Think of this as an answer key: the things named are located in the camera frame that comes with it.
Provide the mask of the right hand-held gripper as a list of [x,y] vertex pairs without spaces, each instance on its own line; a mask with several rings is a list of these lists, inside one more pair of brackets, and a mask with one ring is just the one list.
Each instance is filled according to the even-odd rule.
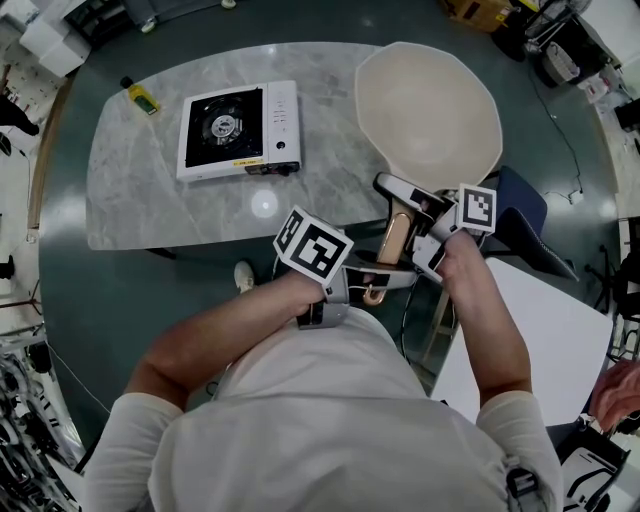
[[[380,172],[374,189],[410,208],[441,207],[444,200],[393,174]],[[461,230],[475,234],[492,234],[496,225],[497,193],[493,189],[461,184],[456,199],[450,200],[442,215],[425,234],[416,234],[412,246],[412,263],[430,280],[441,283],[437,269],[445,256],[446,241]]]

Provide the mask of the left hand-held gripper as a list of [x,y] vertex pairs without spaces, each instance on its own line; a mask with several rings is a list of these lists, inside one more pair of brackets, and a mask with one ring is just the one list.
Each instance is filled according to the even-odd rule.
[[[273,246],[284,265],[318,283],[324,293],[321,301],[297,318],[302,330],[333,328],[341,324],[349,308],[349,290],[386,292],[410,288],[417,280],[411,263],[383,263],[372,251],[350,253],[353,247],[350,238],[299,206],[290,211]],[[347,257],[349,266],[365,273],[357,274],[349,284],[344,268]]]

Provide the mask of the cream frying pan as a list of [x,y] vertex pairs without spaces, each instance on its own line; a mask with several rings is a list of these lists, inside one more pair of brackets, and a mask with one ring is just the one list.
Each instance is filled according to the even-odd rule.
[[[441,197],[441,207],[410,208],[385,197],[389,215],[377,260],[412,263],[416,234],[425,234],[456,199],[461,184],[482,187],[503,150],[496,103],[458,58],[436,48],[392,43],[355,73],[359,127],[384,157],[388,171]],[[364,291],[378,305],[386,292]]]

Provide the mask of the white portable induction cooktop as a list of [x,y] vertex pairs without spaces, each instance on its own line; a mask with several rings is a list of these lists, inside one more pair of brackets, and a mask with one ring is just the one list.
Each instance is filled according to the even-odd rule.
[[301,165],[295,81],[229,88],[184,101],[176,165],[179,181],[287,176]]

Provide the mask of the person's left forearm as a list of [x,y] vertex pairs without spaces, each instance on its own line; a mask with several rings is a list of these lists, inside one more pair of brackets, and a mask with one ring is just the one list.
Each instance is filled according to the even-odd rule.
[[194,392],[323,299],[318,283],[290,271],[198,313],[154,340],[125,392],[159,397],[183,410]]

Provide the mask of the person's right forearm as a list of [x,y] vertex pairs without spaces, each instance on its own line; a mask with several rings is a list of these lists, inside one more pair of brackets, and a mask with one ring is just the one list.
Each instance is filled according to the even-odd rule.
[[532,391],[525,341],[475,240],[461,230],[445,242],[438,273],[465,338],[480,403],[511,391]]

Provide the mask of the navy chair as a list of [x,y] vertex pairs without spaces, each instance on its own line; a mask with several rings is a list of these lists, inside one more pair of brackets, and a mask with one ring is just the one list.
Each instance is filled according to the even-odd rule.
[[533,270],[579,281],[575,267],[542,240],[547,218],[545,199],[519,173],[501,166],[485,179],[497,194],[496,225],[492,237],[506,247],[495,255],[516,256]]

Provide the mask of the person's white shoe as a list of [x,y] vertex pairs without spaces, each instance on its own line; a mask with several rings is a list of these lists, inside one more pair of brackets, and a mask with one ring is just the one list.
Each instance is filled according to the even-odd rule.
[[255,288],[255,274],[252,266],[247,261],[239,261],[234,267],[234,282],[240,294]]

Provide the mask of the person in white coat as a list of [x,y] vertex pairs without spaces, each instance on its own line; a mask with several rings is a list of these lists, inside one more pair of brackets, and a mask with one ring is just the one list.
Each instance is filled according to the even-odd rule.
[[[515,467],[537,477],[536,494],[510,496]],[[426,396],[365,312],[282,329],[189,412],[121,396],[85,493],[86,512],[561,512],[564,501],[532,394],[497,396],[471,422]]]

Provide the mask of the white table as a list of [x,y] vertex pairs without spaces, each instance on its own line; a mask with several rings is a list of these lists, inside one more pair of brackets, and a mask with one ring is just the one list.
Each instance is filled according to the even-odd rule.
[[[506,262],[486,264],[526,344],[533,395],[544,425],[578,418],[600,374],[612,320],[564,291]],[[480,412],[480,392],[471,366],[468,336],[456,329],[431,398],[443,401],[469,421]]]

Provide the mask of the cardboard box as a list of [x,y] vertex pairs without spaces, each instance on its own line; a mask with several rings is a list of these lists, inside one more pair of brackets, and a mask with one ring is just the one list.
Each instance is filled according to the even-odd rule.
[[438,0],[447,16],[476,30],[493,33],[514,7],[509,0]]

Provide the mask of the grey marble table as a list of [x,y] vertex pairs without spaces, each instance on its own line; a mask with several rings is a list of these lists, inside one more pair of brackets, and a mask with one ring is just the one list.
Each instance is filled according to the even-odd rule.
[[[160,110],[125,92],[98,120],[87,176],[87,238],[94,250],[172,248],[272,236],[294,206],[343,227],[388,213],[374,190],[387,163],[359,129],[357,66],[372,45],[296,42],[236,49],[146,78]],[[292,79],[298,86],[302,167],[291,176],[176,177],[184,100],[233,86]]]

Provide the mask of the yellow oil bottle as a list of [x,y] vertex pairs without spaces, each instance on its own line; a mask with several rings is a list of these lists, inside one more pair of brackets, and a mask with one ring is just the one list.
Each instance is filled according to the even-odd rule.
[[153,115],[160,109],[157,101],[140,84],[125,76],[120,80],[120,86],[127,91],[130,100],[147,115]]

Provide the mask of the black office chair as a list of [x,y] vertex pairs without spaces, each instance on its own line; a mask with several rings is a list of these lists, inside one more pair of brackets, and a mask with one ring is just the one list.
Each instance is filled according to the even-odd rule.
[[609,490],[630,451],[579,417],[558,445],[557,454],[563,472],[563,512],[606,512],[611,503]]

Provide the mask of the long wooden plank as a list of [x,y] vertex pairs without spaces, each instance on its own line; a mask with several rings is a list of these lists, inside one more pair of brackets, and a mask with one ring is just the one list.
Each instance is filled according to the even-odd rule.
[[71,72],[65,82],[58,89],[52,103],[49,116],[44,125],[42,138],[40,141],[36,163],[33,169],[33,180],[31,183],[29,205],[27,211],[27,233],[31,234],[39,229],[41,209],[43,203],[44,186],[46,174],[49,166],[53,145],[57,138],[60,119],[69,97],[73,82],[77,72]]

